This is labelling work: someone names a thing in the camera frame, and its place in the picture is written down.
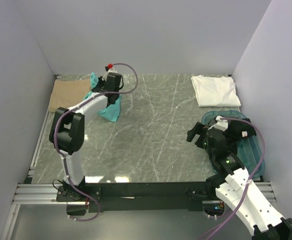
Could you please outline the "teal t shirt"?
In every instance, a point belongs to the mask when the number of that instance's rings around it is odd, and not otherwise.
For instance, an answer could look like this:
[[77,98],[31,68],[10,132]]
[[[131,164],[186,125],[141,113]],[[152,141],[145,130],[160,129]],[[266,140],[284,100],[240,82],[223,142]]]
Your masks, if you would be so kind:
[[[93,94],[91,87],[97,83],[97,78],[98,77],[94,72],[90,74],[90,91],[85,95],[83,100],[86,100]],[[107,105],[106,108],[101,109],[97,112],[97,114],[110,122],[117,122],[121,111],[121,100],[122,96],[119,95],[119,98],[116,100],[115,104]]]

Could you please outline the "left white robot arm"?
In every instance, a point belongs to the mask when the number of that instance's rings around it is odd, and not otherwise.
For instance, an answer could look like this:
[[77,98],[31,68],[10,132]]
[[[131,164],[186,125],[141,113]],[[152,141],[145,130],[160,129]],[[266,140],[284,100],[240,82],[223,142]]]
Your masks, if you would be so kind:
[[63,181],[66,184],[73,183],[68,189],[68,195],[74,201],[80,201],[86,195],[86,188],[81,185],[85,176],[80,159],[85,126],[95,115],[110,122],[118,120],[121,96],[117,93],[124,86],[123,76],[112,67],[100,77],[92,73],[90,85],[90,92],[80,103],[69,108],[59,107],[55,111],[49,133],[49,141],[57,143],[59,149],[64,167]]

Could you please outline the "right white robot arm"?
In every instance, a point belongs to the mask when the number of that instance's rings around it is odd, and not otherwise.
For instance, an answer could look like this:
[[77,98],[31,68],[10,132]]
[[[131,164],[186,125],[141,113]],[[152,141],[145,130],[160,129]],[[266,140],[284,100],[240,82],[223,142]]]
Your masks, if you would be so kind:
[[205,193],[208,198],[219,199],[231,209],[222,223],[203,233],[200,239],[210,240],[237,216],[253,240],[292,240],[292,219],[277,211],[253,180],[264,157],[261,156],[257,166],[249,172],[231,151],[231,144],[256,135],[262,137],[260,130],[247,118],[217,116],[211,126],[196,123],[187,132],[187,142],[195,135],[199,136],[195,145],[206,151],[216,171],[216,175],[206,180]]

